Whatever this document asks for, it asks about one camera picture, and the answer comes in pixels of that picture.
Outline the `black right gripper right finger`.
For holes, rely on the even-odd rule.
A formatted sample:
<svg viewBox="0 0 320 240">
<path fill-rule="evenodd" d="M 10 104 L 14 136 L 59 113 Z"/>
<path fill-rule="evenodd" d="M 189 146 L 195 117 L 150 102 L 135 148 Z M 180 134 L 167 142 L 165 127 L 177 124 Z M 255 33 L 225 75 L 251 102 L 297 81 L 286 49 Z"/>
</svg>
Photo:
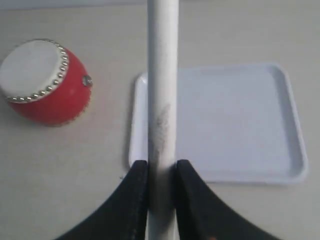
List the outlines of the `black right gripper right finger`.
<svg viewBox="0 0 320 240">
<path fill-rule="evenodd" d="M 225 204 L 186 159 L 176 163 L 174 206 L 181 240 L 275 239 Z"/>
</svg>

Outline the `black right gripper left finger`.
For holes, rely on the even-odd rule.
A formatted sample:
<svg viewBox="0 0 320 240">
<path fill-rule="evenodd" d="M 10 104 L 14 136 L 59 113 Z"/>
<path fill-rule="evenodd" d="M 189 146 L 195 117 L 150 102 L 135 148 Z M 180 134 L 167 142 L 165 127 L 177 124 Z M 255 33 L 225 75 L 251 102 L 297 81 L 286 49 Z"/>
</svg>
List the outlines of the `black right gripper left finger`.
<svg viewBox="0 0 320 240">
<path fill-rule="evenodd" d="M 135 161 L 111 196 L 58 239 L 144 240 L 149 202 L 148 170 L 147 161 Z"/>
</svg>

